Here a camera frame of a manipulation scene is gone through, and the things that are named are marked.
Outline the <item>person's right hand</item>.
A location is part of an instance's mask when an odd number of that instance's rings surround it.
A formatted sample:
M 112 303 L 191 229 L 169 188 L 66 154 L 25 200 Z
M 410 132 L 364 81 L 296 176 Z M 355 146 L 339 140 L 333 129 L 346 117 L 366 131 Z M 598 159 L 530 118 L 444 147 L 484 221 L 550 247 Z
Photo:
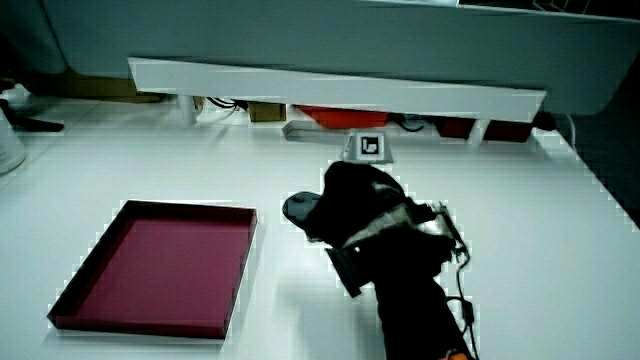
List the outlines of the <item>person's right hand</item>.
M 385 280 L 404 288 L 438 276 L 445 263 L 465 267 L 470 251 L 443 203 L 418 203 L 379 164 L 389 162 L 380 131 L 350 131 L 324 174 L 321 193 L 300 192 L 283 205 L 287 218 L 326 252 L 352 297 Z

